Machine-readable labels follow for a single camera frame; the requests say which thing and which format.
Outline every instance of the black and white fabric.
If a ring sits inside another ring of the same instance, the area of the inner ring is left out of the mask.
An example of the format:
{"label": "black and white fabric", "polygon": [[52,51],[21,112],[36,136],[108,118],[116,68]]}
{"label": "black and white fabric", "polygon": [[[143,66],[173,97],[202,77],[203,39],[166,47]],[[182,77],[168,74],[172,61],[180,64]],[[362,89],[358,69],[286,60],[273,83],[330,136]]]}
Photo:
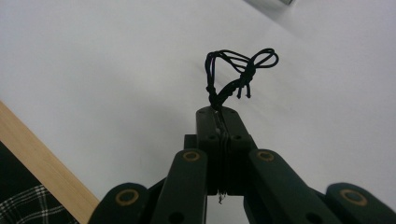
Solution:
{"label": "black and white fabric", "polygon": [[0,203],[0,224],[78,224],[42,186],[21,192]]}

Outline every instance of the black plastic part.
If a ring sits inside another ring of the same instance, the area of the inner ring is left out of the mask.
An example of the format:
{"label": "black plastic part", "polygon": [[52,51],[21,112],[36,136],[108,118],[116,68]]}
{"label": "black plastic part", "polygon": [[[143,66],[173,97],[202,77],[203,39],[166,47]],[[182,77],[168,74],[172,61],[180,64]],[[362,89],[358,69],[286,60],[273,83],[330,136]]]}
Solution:
{"label": "black plastic part", "polygon": [[273,223],[271,215],[257,190],[249,189],[244,197],[244,209],[250,224]]}
{"label": "black plastic part", "polygon": [[248,187],[248,153],[256,145],[235,110],[223,107],[221,115],[230,137],[224,162],[226,191],[228,195],[243,196]]}
{"label": "black plastic part", "polygon": [[339,183],[327,188],[327,205],[350,224],[396,223],[396,214],[370,192],[355,185]]}
{"label": "black plastic part", "polygon": [[223,182],[222,152],[215,113],[216,111],[210,106],[196,112],[196,146],[206,153],[208,159],[207,170],[210,171],[207,174],[208,195],[216,195],[218,189],[222,188],[221,183]]}
{"label": "black plastic part", "polygon": [[207,156],[202,150],[178,152],[150,223],[205,223],[206,169]]}
{"label": "black plastic part", "polygon": [[147,220],[145,208],[149,191],[138,184],[116,186],[98,204],[89,224],[141,224]]}
{"label": "black plastic part", "polygon": [[254,186],[275,224],[341,223],[274,151],[253,150],[249,163]]}

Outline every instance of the white surface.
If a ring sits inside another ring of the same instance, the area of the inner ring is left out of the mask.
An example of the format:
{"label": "white surface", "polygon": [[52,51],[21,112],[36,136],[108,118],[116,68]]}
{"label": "white surface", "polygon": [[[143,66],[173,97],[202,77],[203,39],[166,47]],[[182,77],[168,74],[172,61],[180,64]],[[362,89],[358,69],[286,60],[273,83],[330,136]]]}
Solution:
{"label": "white surface", "polygon": [[[396,209],[396,2],[2,1],[0,99],[99,198],[166,176],[194,113],[204,61],[274,48],[252,98],[230,98],[257,145],[312,188],[349,182]],[[237,78],[217,66],[217,85]],[[207,223],[248,223],[242,198]]]}

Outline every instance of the plaid fabric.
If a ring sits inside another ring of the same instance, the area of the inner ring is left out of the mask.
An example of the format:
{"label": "plaid fabric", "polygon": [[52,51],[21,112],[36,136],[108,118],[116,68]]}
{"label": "plaid fabric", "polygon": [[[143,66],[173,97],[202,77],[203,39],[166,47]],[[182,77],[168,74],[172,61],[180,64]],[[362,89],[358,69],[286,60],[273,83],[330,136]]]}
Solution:
{"label": "plaid fabric", "polygon": [[0,203],[0,224],[78,224],[65,208],[39,185]]}

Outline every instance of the black cable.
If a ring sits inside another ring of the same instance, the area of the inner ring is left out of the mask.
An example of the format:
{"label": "black cable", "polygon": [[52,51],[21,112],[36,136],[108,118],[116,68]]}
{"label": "black cable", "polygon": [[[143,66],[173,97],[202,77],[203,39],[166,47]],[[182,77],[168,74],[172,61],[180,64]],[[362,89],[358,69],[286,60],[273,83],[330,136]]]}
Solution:
{"label": "black cable", "polygon": [[[258,63],[254,61],[260,55],[267,55],[264,59]],[[272,57],[275,57],[273,63],[264,64]],[[221,58],[226,63],[229,63],[233,69],[235,69],[240,75],[240,77],[230,83],[228,83],[219,94],[216,93],[215,88],[215,63],[216,58]],[[250,81],[253,79],[257,68],[270,68],[274,67],[279,62],[279,57],[273,49],[262,49],[253,57],[249,58],[242,54],[224,49],[219,51],[210,52],[207,54],[205,61],[205,70],[207,74],[207,87],[206,90],[209,92],[209,102],[212,108],[215,110],[220,110],[224,102],[229,96],[233,95],[233,92],[238,89],[237,97],[241,98],[242,89],[247,87],[247,98],[250,98]]]}

